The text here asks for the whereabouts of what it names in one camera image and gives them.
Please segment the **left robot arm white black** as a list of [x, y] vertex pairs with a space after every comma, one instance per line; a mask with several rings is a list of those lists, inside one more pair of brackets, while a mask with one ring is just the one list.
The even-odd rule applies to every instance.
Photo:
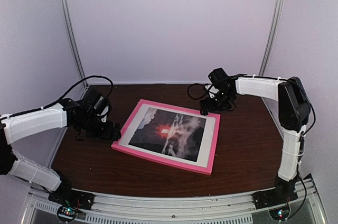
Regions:
[[89, 138], [117, 141], [120, 126], [108, 120], [111, 104], [108, 97], [92, 89], [82, 99], [61, 98], [35, 110], [1, 116], [1, 175], [12, 175], [37, 184], [65, 205], [76, 200], [76, 193], [55, 170], [41, 166], [12, 148], [12, 144], [44, 131], [73, 127]]

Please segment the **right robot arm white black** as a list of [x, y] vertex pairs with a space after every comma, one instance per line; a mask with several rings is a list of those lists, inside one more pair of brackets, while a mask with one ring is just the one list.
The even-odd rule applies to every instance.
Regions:
[[229, 76], [222, 68], [209, 75], [200, 103], [201, 115], [235, 108], [237, 95], [250, 95], [274, 100], [278, 103], [278, 119], [283, 129], [283, 149], [277, 183], [291, 183], [298, 176], [304, 154], [304, 137], [312, 111], [300, 78], [289, 79], [249, 76]]

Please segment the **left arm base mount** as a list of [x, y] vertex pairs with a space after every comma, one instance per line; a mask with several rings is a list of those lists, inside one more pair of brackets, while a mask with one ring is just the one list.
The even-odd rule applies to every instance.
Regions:
[[69, 180], [61, 181], [55, 191], [46, 190], [46, 192], [50, 201], [79, 210], [91, 210], [95, 199], [92, 193], [74, 190]]

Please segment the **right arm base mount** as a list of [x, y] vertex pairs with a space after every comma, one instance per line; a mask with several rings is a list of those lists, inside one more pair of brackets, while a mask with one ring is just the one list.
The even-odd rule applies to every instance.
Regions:
[[256, 209], [269, 208], [298, 199], [295, 190], [296, 182], [297, 177], [290, 181], [285, 181], [277, 176], [275, 178], [274, 188], [265, 191], [256, 191], [252, 194]]

